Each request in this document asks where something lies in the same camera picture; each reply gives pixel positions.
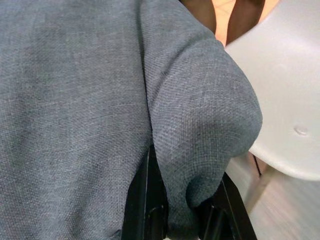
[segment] white chair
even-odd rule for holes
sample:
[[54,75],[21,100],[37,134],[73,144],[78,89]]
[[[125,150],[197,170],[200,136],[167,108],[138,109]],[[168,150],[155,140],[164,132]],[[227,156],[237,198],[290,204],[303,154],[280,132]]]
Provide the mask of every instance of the white chair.
[[251,82],[263,114],[250,152],[270,167],[249,191],[248,211],[274,170],[320,181],[319,9],[319,0],[281,0],[225,49]]

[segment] gray fabric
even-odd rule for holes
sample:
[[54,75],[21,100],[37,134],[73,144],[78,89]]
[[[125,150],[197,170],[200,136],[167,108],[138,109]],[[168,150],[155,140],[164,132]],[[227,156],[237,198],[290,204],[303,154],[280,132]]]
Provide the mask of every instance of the gray fabric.
[[192,239],[189,207],[262,119],[242,71],[177,0],[2,0],[0,106],[1,240],[119,239],[152,141],[169,236]]

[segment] white plastic chair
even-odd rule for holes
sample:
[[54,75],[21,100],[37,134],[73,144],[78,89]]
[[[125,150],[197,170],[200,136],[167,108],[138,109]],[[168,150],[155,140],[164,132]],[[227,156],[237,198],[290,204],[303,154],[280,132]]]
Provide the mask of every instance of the white plastic chair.
[[320,181],[319,11],[319,0],[281,0],[263,22],[225,49],[251,82],[263,114],[250,152],[270,167],[250,191],[248,211],[274,169]]

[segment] chair leg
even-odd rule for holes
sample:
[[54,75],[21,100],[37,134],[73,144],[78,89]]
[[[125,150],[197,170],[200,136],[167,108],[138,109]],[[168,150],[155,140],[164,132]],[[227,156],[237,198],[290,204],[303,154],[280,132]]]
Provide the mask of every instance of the chair leg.
[[276,171],[276,169],[267,165],[265,171],[259,176],[258,182],[253,183],[249,188],[248,194],[244,201],[244,205],[248,214],[250,214],[261,198]]

